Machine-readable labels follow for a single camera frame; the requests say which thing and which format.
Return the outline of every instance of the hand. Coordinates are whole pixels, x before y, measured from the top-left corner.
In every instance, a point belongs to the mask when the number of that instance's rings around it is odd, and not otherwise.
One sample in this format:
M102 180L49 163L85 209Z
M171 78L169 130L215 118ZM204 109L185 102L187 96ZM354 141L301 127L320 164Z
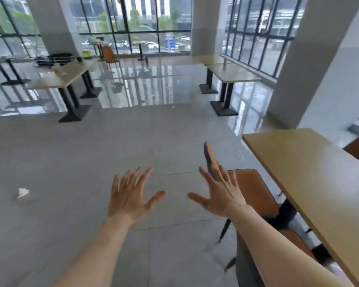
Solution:
M231 218L237 209L246 206L244 196L238 187L237 176L234 171L227 173L222 165L216 168L211 164L211 170L215 180L210 173L202 167L199 168L199 172L209 185L210 198L206 199L196 193L188 193L187 197L215 215Z
M130 170L128 170L121 178L120 187L118 187L118 176L114 177L108 207L108 220L115 218L115 220L122 220L128 225L132 225L147 216L154 205L165 197L166 192L158 191L148 202L142 200L144 185L151 172L152 168L149 168L135 184L141 174L141 167L137 168L133 174L130 174Z

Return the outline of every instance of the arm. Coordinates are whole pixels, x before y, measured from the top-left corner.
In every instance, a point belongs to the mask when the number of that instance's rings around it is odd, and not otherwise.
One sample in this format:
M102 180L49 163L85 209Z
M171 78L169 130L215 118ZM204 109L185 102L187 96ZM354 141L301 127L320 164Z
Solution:
M81 253L54 287L110 286L115 263L130 226L149 214L154 205L165 196L157 192L148 202L142 200L144 184L152 169L141 175L139 167L133 174L128 172L121 178L118 187L116 175L110 195L108 215L93 242Z
M209 185L210 198L203 198L196 193L187 196L207 211L231 219L268 287L346 286L246 204L234 171L227 173L222 166L216 168L214 165L211 169L216 180L199 168Z

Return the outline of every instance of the person's right arm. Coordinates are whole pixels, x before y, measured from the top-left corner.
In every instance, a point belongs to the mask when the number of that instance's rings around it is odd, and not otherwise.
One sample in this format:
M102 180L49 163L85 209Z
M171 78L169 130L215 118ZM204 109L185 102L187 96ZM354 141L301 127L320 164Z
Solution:
M188 197L204 209L231 219L242 236L267 287L345 287L339 278L301 251L270 226L246 204L238 188L235 172L211 166L215 180L201 167L210 188L210 198L196 193Z

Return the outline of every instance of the tiled floor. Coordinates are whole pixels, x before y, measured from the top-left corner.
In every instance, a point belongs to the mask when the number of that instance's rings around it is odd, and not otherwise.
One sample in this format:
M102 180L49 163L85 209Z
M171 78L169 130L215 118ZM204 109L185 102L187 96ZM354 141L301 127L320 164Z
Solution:
M272 90L237 83L232 106L239 115L218 117L209 103L218 97L198 88L206 68L168 60L152 58L149 68L122 60L122 79L120 68L110 73L99 64L91 75L103 91L81 101L93 105L81 122L57 122L65 108L55 90L0 86L0 286L52 285L105 218L113 175L138 166L154 168L146 198L161 189L167 196L130 231L112 286L237 286L234 270L222 269L235 254L233 226L216 244L225 220L186 193L207 194L197 169L206 164L209 140L226 169L257 169L284 199L240 139L279 127L264 117ZM16 67L31 79L43 74L32 64ZM121 91L115 82L124 83ZM74 87L84 89L80 80ZM353 139L328 137L338 144ZM17 200L19 188L30 194Z

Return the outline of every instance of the wooden tabletop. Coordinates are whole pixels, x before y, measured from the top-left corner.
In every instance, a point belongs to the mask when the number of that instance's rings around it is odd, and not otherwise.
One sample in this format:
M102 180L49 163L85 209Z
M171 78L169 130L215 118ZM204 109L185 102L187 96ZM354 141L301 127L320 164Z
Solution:
M232 63L228 59L216 54L196 55L194 57L204 65Z
M70 85L79 75L86 72L92 65L98 62L98 60L98 58L86 59L81 63L74 60L61 67L61 71L66 73L65 75L57 75L55 72L51 72L42 78L27 83L26 87L28 89L66 87Z
M242 139L359 286L359 161L311 129Z
M235 64L211 64L207 66L223 83L259 82L260 77Z

